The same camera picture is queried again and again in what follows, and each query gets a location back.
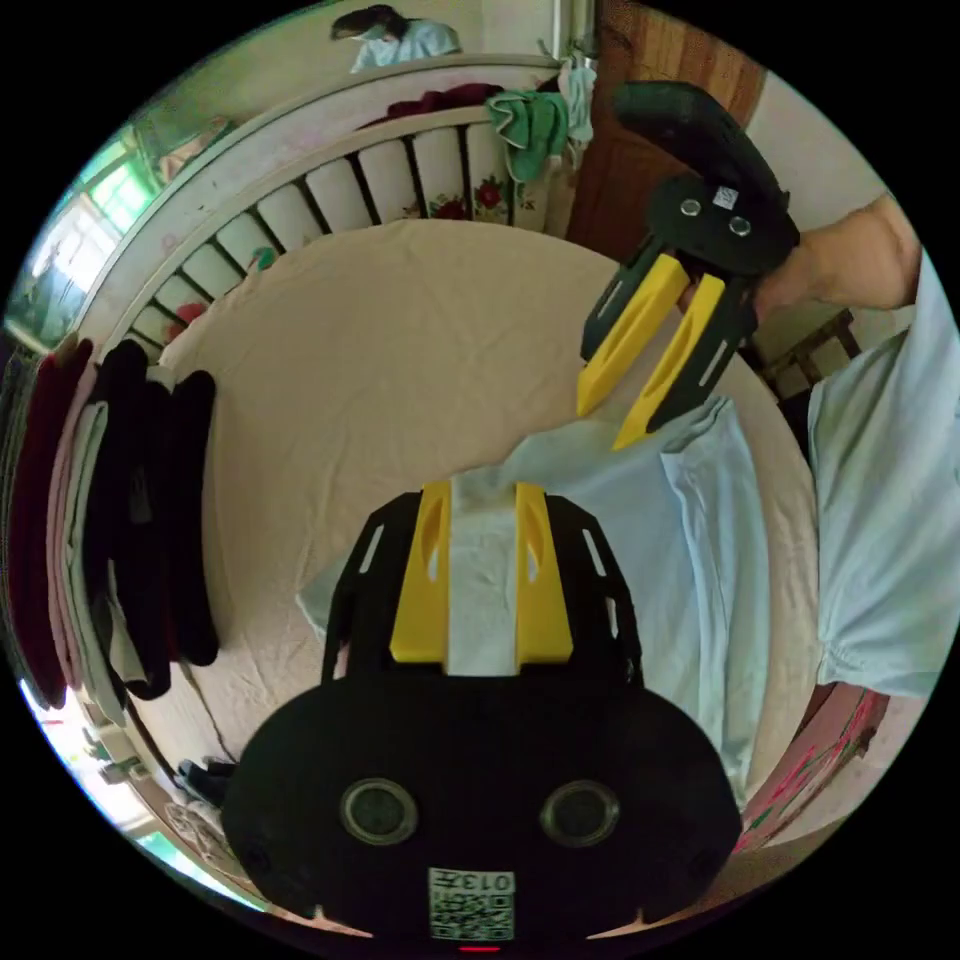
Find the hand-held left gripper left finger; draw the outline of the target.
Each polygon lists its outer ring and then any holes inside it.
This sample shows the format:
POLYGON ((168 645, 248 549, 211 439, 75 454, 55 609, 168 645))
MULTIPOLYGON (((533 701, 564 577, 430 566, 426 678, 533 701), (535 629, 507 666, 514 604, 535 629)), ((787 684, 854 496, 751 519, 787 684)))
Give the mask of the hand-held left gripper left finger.
POLYGON ((421 490, 390 654, 400 665, 445 665, 449 645, 452 487, 421 490))

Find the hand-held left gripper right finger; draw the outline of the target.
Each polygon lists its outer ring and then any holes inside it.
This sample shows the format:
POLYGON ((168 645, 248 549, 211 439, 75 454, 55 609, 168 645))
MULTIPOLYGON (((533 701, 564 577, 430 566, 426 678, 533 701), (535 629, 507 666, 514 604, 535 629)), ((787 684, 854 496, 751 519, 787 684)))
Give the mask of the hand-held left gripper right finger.
POLYGON ((546 495, 515 488, 515 663, 563 665, 573 653, 546 495))

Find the person's right hand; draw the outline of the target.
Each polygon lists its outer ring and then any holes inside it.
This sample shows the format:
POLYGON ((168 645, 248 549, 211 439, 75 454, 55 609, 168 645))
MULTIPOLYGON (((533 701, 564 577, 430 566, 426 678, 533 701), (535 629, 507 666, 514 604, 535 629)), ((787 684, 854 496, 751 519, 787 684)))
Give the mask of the person's right hand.
POLYGON ((815 235, 802 235, 786 260, 758 283, 753 296, 757 323, 763 325, 778 312, 807 303, 826 303, 829 284, 821 266, 815 235))

